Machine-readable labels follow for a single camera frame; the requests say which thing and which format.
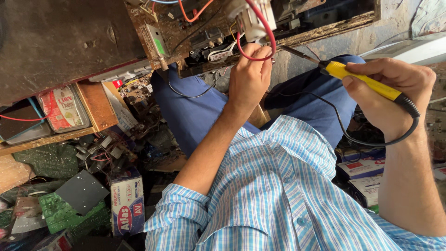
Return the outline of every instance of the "right hand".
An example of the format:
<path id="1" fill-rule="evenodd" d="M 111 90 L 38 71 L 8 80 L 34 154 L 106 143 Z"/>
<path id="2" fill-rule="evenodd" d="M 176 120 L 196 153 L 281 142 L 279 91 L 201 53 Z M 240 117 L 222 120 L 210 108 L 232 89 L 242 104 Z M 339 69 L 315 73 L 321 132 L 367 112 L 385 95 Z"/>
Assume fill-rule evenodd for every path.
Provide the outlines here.
<path id="1" fill-rule="evenodd" d="M 363 74 L 404 93 L 421 113 L 417 131 L 424 132 L 424 122 L 436 75 L 428 67 L 412 65 L 391 58 L 375 59 L 368 63 L 348 63 L 346 70 Z M 401 137 L 413 119 L 398 104 L 373 91 L 365 82 L 346 76 L 342 83 L 369 122 L 379 128 L 386 142 Z"/>

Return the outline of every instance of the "yellow soldering iron handle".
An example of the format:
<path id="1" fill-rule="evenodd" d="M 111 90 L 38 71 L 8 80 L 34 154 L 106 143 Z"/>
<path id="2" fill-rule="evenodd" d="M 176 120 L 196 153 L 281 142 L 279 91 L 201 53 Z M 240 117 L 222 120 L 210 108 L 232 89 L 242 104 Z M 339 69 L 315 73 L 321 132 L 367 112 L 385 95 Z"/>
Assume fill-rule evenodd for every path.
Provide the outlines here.
<path id="1" fill-rule="evenodd" d="M 401 105 L 412 118 L 420 116 L 420 112 L 418 111 L 415 104 L 406 95 L 404 95 L 404 93 L 374 79 L 371 79 L 366 75 L 358 75 L 348 72 L 345 69 L 345 64 L 343 63 L 335 61 L 321 61 L 319 63 L 319 67 L 322 69 L 322 71 L 325 70 L 326 73 L 337 79 L 343 79 L 347 75 L 357 77 L 358 79 L 364 81 L 372 90 L 374 90 L 381 96 Z"/>
<path id="2" fill-rule="evenodd" d="M 366 75 L 358 75 L 351 72 L 348 72 L 345 69 L 345 64 L 331 61 L 326 67 L 325 70 L 333 77 L 337 79 L 343 79 L 345 76 L 350 75 L 357 77 L 358 79 L 364 81 L 372 90 L 380 94 L 381 96 L 388 98 L 394 101 L 401 92 L 393 89 L 383 83 L 380 83 L 374 79 L 367 77 Z"/>

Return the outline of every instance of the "shirt cuff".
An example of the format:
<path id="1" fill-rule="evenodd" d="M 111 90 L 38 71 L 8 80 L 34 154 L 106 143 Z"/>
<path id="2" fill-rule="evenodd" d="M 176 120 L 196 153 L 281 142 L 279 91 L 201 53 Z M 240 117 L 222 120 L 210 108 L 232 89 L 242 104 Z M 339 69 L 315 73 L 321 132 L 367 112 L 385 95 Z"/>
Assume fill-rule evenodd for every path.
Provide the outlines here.
<path id="1" fill-rule="evenodd" d="M 166 227 L 178 218 L 192 220 L 205 228 L 208 215 L 205 204 L 209 197 L 177 184 L 169 184 L 162 192 L 156 211 L 145 223 L 144 232 Z"/>
<path id="2" fill-rule="evenodd" d="M 446 236 L 430 237 L 414 234 L 381 218 L 375 212 L 366 212 L 380 228 L 403 250 L 445 250 Z"/>

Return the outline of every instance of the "leg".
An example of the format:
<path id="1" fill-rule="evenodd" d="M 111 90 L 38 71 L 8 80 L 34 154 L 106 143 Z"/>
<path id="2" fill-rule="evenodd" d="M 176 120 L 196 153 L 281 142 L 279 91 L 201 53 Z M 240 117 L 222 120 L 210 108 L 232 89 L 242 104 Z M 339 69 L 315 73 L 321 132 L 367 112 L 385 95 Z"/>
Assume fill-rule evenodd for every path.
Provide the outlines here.
<path id="1" fill-rule="evenodd" d="M 352 55 L 341 55 L 331 60 L 344 64 L 347 62 L 364 63 L 360 57 Z M 345 127 L 348 126 L 355 111 L 356 102 L 350 98 L 342 86 L 341 80 L 323 75 L 316 68 L 278 84 L 271 93 L 280 92 L 289 95 L 301 91 L 312 92 L 334 104 L 339 111 L 342 123 Z M 310 94 L 289 97 L 272 95 L 265 99 L 265 107 L 268 109 L 286 107 L 282 112 L 283 115 L 295 117 L 308 123 L 320 132 L 333 148 L 342 138 L 343 133 L 334 109 Z M 261 129 L 269 128 L 276 119 L 271 120 Z"/>
<path id="2" fill-rule="evenodd" d="M 180 93 L 196 96 L 209 88 L 196 76 L 180 79 L 175 65 L 169 65 L 169 81 Z M 153 94 L 181 150 L 189 157 L 219 117 L 228 97 L 212 88 L 199 98 L 186 98 L 174 93 L 161 76 L 154 72 Z M 246 122 L 243 126 L 256 134 L 260 130 Z"/>

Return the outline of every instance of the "hand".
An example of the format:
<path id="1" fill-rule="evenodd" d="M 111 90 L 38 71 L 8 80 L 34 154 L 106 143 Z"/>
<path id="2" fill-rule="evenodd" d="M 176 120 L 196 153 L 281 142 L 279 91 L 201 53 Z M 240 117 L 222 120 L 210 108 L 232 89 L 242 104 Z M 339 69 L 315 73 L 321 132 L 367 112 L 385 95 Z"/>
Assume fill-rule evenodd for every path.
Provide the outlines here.
<path id="1" fill-rule="evenodd" d="M 436 78 L 430 68 L 382 58 L 365 64 L 348 63 L 346 69 L 352 73 L 367 75 L 404 93 L 421 113 L 416 132 L 425 134 L 425 113 Z M 346 76 L 342 83 L 370 123 L 384 133 L 386 142 L 407 132 L 413 119 L 399 105 L 382 97 L 356 77 Z"/>
<path id="2" fill-rule="evenodd" d="M 261 59 L 271 53 L 271 47 L 249 43 L 243 51 L 248 56 Z M 225 109 L 242 116 L 246 121 L 268 89 L 271 68 L 271 60 L 250 61 L 240 56 L 237 65 L 231 69 L 229 100 Z"/>

